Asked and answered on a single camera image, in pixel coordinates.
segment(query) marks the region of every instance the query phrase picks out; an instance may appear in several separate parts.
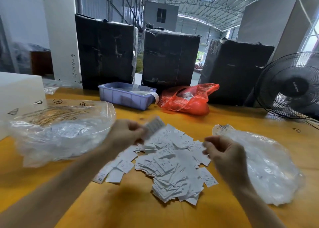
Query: black fabric-covered box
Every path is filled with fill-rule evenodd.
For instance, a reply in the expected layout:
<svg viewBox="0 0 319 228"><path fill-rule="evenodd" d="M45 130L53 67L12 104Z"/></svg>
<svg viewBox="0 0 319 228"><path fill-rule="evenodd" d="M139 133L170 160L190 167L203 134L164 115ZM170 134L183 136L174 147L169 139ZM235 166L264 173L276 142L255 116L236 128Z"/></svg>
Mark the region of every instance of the black fabric-covered box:
<svg viewBox="0 0 319 228"><path fill-rule="evenodd" d="M189 86L200 42L199 35L164 29L146 29L142 84L157 92Z"/></svg>
<svg viewBox="0 0 319 228"><path fill-rule="evenodd" d="M212 40L198 81L219 84L208 103L243 105L274 49L226 38Z"/></svg>
<svg viewBox="0 0 319 228"><path fill-rule="evenodd" d="M75 15L83 89L110 82L132 83L138 29L134 25Z"/></svg>

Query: hand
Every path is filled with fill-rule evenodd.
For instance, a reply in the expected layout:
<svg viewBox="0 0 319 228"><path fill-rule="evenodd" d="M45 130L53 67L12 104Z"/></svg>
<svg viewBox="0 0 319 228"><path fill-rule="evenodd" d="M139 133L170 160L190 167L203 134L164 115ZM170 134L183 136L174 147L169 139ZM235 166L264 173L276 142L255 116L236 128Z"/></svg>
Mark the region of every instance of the hand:
<svg viewBox="0 0 319 228"><path fill-rule="evenodd" d="M249 187L246 152L244 147L225 136L205 138L205 153L213 160L217 171L232 190Z"/></svg>
<svg viewBox="0 0 319 228"><path fill-rule="evenodd" d="M141 137L146 129L135 121L128 119L116 120L108 133L105 143L118 150L118 153L124 151L130 145L143 144Z"/></svg>

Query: forearm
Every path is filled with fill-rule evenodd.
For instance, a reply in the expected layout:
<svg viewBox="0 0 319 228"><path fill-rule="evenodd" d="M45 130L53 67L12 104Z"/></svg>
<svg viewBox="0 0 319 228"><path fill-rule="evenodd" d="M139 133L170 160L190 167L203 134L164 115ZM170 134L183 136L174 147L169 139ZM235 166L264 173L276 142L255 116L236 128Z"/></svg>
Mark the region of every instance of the forearm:
<svg viewBox="0 0 319 228"><path fill-rule="evenodd" d="M233 187L232 190L253 228L285 228L274 211L259 197L251 183L245 187Z"/></svg>
<svg viewBox="0 0 319 228"><path fill-rule="evenodd" d="M117 156L103 144L0 214L0 227L54 227L98 171Z"/></svg>

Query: fan brand logo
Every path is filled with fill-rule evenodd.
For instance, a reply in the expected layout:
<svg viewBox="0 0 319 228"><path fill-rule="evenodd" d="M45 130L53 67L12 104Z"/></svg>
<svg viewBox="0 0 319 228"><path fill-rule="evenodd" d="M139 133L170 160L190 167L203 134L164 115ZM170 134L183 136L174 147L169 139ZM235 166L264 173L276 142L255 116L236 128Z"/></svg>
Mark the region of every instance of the fan brand logo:
<svg viewBox="0 0 319 228"><path fill-rule="evenodd" d="M295 86L296 91L299 92L299 90L297 88L297 84L295 82L293 82L293 85Z"/></svg>

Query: person's left hand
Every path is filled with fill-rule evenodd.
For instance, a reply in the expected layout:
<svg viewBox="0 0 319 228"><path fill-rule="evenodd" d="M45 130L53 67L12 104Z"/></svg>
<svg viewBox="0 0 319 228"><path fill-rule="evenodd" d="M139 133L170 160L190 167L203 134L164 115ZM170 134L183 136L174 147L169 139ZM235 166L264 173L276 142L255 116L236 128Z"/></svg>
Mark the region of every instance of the person's left hand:
<svg viewBox="0 0 319 228"><path fill-rule="evenodd" d="M145 134L146 129L136 121L128 119L116 120L108 133L105 143L122 152L130 145L143 144L141 137Z"/></svg>

